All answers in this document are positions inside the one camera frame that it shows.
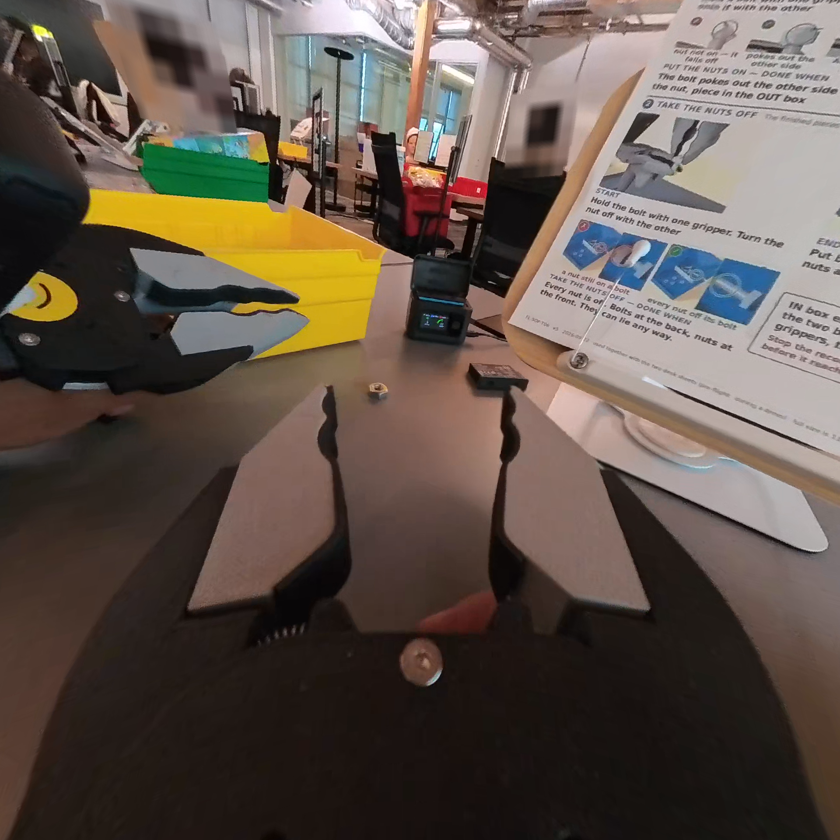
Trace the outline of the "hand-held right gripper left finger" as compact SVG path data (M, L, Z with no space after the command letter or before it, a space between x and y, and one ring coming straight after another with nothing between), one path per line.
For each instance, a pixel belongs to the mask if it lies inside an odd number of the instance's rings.
M301 632L340 593L352 557L333 387L319 385L236 467L186 605L254 611L254 638Z

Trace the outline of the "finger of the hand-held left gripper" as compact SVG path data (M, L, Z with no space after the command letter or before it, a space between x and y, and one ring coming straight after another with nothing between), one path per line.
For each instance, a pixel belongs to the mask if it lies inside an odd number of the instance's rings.
M182 355L249 347L255 358L305 329L309 319L292 309L253 314L193 311L177 316L171 338Z
M252 316L299 302L294 292L204 255L131 248L133 299L144 314L222 312Z

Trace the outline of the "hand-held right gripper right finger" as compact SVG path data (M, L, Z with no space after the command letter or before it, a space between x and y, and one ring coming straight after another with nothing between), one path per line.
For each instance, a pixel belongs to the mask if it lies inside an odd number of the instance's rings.
M498 603L555 635L584 612L641 618L650 602L602 471L531 398L502 399L488 574Z

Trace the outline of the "yellow plastic storage bin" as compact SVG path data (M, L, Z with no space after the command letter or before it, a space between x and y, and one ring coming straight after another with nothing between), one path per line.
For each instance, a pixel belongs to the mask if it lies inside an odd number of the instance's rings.
M84 221L165 239L297 294L287 309L308 326L256 358L366 335L385 249L302 209L94 189Z

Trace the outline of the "person's left hand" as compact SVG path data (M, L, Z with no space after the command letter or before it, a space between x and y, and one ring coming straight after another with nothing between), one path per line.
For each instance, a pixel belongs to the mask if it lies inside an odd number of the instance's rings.
M1 383L1 451L41 445L134 409L128 395L109 390L52 392L24 379Z

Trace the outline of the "green plastic storage bin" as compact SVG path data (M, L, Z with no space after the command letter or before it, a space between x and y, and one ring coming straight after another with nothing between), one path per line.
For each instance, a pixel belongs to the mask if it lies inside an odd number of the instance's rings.
M155 193L265 203L268 164L250 159L146 143L141 172Z

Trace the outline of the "colourful printed box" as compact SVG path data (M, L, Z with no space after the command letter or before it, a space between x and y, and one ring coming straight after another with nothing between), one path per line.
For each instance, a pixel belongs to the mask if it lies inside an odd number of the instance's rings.
M261 164L270 162L265 135L251 129L232 133L172 135L169 142L172 147L182 151L222 155Z

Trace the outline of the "black battery pack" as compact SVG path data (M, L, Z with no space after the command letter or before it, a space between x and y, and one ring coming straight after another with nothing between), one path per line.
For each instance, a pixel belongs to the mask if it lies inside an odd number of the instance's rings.
M529 380L507 364L469 363L467 377L479 392L508 392L517 388L525 392Z

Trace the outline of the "instruction sheet on wooden stand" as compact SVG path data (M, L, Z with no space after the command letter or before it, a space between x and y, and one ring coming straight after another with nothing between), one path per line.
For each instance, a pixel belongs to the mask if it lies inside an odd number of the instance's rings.
M624 367L591 362L579 348L511 324L616 119L644 73L622 85L574 164L508 293L505 327L520 356L588 392L584 435L595 454L711 511L806 551L825 549L804 491L838 502L838 456L680 394Z

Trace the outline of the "black floor lamp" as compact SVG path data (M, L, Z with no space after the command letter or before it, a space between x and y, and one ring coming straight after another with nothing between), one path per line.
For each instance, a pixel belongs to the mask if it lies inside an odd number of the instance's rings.
M332 116L332 201L325 205L326 209L336 214L345 212L345 205L340 202L340 123L341 123L341 90L343 62L353 59L353 54L337 45L324 47L324 53L335 59L335 104Z

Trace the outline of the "black office chair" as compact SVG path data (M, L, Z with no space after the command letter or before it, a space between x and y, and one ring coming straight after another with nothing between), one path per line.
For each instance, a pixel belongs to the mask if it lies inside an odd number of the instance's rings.
M565 179L566 171L522 175L491 159L484 219L470 260L472 286L507 295Z
M455 244L447 237L438 240L435 234L431 239L409 238L403 232L403 216L405 204L403 196L402 178L408 175L400 166L397 154L396 137L393 133L373 133L371 147L374 157L377 177L377 208L374 216L373 237L384 247L396 253L414 258L416 256L435 256L438 250L446 252L455 250ZM419 170L419 177L427 179L421 186L431 186L434 177L440 178L446 198L446 189L450 186L448 175L441 172L429 171L423 167Z

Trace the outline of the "black charging case with display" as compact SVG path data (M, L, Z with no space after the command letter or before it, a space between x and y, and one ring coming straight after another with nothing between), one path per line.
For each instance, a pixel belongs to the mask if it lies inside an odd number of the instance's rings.
M471 265L461 259L419 255L413 261L404 334L414 341L459 346L472 318Z

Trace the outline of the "red storage crate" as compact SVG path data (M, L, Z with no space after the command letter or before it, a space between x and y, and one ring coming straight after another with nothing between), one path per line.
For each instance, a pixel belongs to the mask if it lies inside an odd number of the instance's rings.
M487 197L488 183L459 176L455 183L446 189L440 178L434 177L433 184L415 184L408 176L402 177L402 189L405 213L402 231L409 238L431 239L437 235L442 241L448 237L448 223L453 201L466 200L470 205L483 203Z

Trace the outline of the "printed instruction sheet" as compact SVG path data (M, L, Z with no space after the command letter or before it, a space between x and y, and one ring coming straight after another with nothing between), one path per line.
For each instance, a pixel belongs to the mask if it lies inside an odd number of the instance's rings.
M838 456L838 35L684 2L511 324Z

